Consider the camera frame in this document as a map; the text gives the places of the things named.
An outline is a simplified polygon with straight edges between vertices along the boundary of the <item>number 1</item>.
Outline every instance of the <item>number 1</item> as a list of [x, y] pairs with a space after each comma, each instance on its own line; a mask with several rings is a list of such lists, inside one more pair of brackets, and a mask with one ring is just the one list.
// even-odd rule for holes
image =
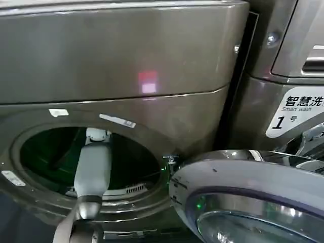
[[273, 127], [272, 129], [281, 129], [282, 127], [280, 126], [282, 121], [284, 120], [284, 116], [278, 117], [279, 122], [277, 124], [277, 126]]

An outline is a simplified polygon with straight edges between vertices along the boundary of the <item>metal panel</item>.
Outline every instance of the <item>metal panel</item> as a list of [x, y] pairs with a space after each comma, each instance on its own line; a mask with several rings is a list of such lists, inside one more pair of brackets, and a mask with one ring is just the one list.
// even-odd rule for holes
[[232, 110], [228, 148], [273, 150], [324, 120], [323, 112], [278, 138], [268, 138], [266, 130], [282, 98], [288, 90], [298, 86], [266, 82], [248, 75], [242, 80], [243, 86]]
[[278, 54], [297, 0], [247, 0], [251, 11], [259, 15], [247, 62], [253, 77], [271, 79], [271, 66]]
[[303, 70], [303, 66], [315, 55], [324, 59], [324, 2], [321, 0], [299, 1], [289, 25], [282, 47], [273, 66], [274, 74], [289, 77], [323, 77], [324, 71]]
[[93, 11], [64, 6], [69, 11], [2, 16], [0, 103], [186, 94], [225, 86], [248, 3], [166, 3], [143, 2], [140, 8], [123, 3], [123, 9], [107, 4]]

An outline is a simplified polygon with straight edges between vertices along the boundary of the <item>washing machine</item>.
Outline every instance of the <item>washing machine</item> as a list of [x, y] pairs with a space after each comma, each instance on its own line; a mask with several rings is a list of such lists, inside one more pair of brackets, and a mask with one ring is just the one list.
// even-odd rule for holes
[[242, 78], [232, 91], [225, 146], [322, 159], [324, 5], [249, 2], [257, 20]]
[[1, 1], [1, 190], [58, 224], [99, 129], [113, 161], [106, 236], [186, 228], [170, 176], [212, 150], [248, 12], [239, 0]]

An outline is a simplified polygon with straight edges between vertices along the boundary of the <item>washing machine drum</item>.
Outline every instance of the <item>washing machine drum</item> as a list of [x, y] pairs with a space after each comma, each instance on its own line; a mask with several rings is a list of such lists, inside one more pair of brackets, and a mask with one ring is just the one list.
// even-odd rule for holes
[[173, 175], [170, 197], [204, 242], [324, 242], [319, 167], [324, 163], [278, 152], [215, 151]]
[[[160, 166], [150, 151], [119, 134], [110, 135], [112, 173], [110, 195], [135, 185], [149, 189], [159, 180]], [[51, 191], [76, 197], [73, 182], [79, 155], [86, 142], [86, 128], [45, 130], [29, 138], [21, 148], [21, 163], [29, 176]]]

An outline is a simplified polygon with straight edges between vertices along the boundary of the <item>door glass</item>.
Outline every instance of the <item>door glass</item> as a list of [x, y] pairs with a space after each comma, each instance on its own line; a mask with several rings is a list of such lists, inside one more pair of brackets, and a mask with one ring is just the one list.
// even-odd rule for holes
[[198, 229], [206, 242], [297, 243], [313, 242], [273, 223], [231, 213], [210, 212], [200, 216]]

